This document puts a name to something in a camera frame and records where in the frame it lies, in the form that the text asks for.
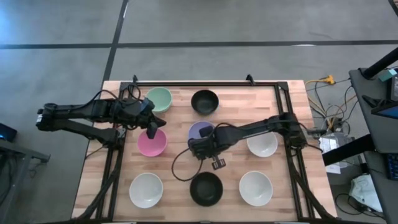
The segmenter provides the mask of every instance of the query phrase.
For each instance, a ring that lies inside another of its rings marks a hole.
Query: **green bowl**
[[[152,111],[156,113],[166,112],[170,108],[173,100],[170,90],[163,87],[150,89],[146,97],[154,102],[155,108]]]

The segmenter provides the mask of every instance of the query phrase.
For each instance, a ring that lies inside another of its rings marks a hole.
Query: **wooden tabletop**
[[[313,120],[304,82],[302,80],[287,82],[294,113],[301,123],[311,128]],[[104,83],[103,88],[118,95],[119,86],[120,81],[108,81]],[[150,87],[141,87],[140,89],[143,97]],[[225,159],[226,167],[213,171],[211,168],[212,161],[210,159],[204,161],[202,171],[214,172],[221,179],[224,187],[221,200],[212,207],[197,205],[189,193],[190,182],[178,181],[173,177],[170,170],[175,156],[187,148],[188,129],[193,123],[209,121],[216,125],[220,122],[228,122],[240,126],[276,115],[278,112],[274,89],[266,86],[168,86],[168,89],[173,95],[172,106],[166,113],[158,115],[158,117],[167,121],[167,125],[161,127],[168,138],[166,150],[160,156],[145,157],[140,154],[136,146],[137,137],[144,130],[137,129],[127,132],[114,221],[261,222],[297,220],[285,149],[282,136],[278,134],[279,147],[276,153],[270,157],[254,156],[249,151],[246,141],[243,140],[220,155],[221,158]],[[214,91],[220,99],[218,109],[209,116],[196,114],[190,105],[192,95],[201,89]],[[103,93],[101,98],[110,98],[110,95]],[[95,124],[95,126],[108,128],[110,124]],[[92,141],[87,153],[99,147],[101,145],[98,142]],[[322,155],[319,151],[310,147],[305,148],[302,153],[311,191],[328,212],[335,216],[335,205]],[[106,149],[102,149],[85,161],[72,217],[79,216],[98,193],[105,159]],[[197,171],[198,166],[197,159],[188,152],[179,157],[175,164],[175,172],[181,178],[187,178]],[[265,206],[250,206],[239,194],[239,180],[250,170],[258,170],[264,173],[272,182],[274,194],[271,201]],[[129,187],[132,180],[143,172],[152,172],[158,175],[164,185],[160,202],[147,209],[136,207],[129,198]],[[300,198],[305,210],[302,194],[300,194]],[[105,201],[104,215],[108,211],[108,202],[109,200]]]

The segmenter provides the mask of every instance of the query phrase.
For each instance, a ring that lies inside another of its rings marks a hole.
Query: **white bowl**
[[[278,140],[274,133],[266,133],[248,138],[249,150],[256,156],[269,157],[276,152]]]
[[[239,182],[239,193],[252,206],[266,205],[272,197],[271,181],[262,172],[250,171]]]
[[[130,185],[131,202],[139,208],[151,208],[163,194],[163,183],[152,173],[138,175]]]

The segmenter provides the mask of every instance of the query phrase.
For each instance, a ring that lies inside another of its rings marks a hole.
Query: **pink bowl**
[[[158,129],[155,137],[153,139],[149,139],[146,131],[143,131],[138,136],[137,146],[139,152],[144,156],[158,156],[167,146],[166,134],[162,130]]]

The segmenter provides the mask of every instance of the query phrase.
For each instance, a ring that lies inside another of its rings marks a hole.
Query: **concrete floor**
[[[111,43],[122,0],[5,0],[0,44]],[[120,43],[184,41],[394,40],[398,17],[386,0],[138,0],[130,1]],[[311,80],[367,67],[397,45],[118,49],[111,80]],[[17,129],[21,146],[49,153],[27,178],[10,223],[70,218],[88,141],[40,132],[44,103],[78,104],[100,88],[109,49],[0,50],[0,122]],[[349,82],[319,90],[324,105],[343,103]],[[368,133],[359,107],[351,135]],[[322,121],[315,119],[317,126]],[[331,184],[349,179],[333,177]],[[350,217],[346,220],[364,220]]]

